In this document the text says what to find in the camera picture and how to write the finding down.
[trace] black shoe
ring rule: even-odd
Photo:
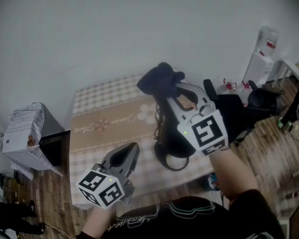
[[[31,215],[29,217],[36,217],[36,213],[35,213],[35,204],[34,204],[34,201],[31,200],[30,203],[29,203],[29,206],[30,208],[30,213]]]
[[[37,235],[41,235],[41,234],[43,234],[44,233],[44,231],[45,231],[45,224],[44,223],[39,223],[39,224],[37,224],[36,226],[38,226],[39,227],[39,231],[38,231],[38,234]]]

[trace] small table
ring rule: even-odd
[[[69,156],[74,206],[84,210],[94,206],[75,186],[80,175],[95,163],[101,163],[109,151],[128,142],[140,146],[139,160],[130,176],[135,186],[133,197],[174,188],[212,171],[209,158],[198,152],[178,172],[164,168],[158,161],[153,152],[155,100],[136,86],[144,74],[120,77],[76,92]],[[177,158],[169,162],[174,167],[181,167],[182,163]]]
[[[277,69],[277,73],[274,77],[274,83],[272,84],[272,88],[276,87],[277,83],[278,83],[278,79],[279,79],[279,76],[280,74],[284,71],[285,69],[285,73],[283,75],[283,79],[282,81],[280,82],[280,85],[279,85],[279,88],[281,88],[283,85],[284,85],[284,82],[285,82],[285,78],[288,74],[288,72],[290,71],[299,81],[299,69],[297,66],[295,66],[295,64],[290,61],[290,60],[282,60],[281,61],[281,64],[280,64],[280,67]]]

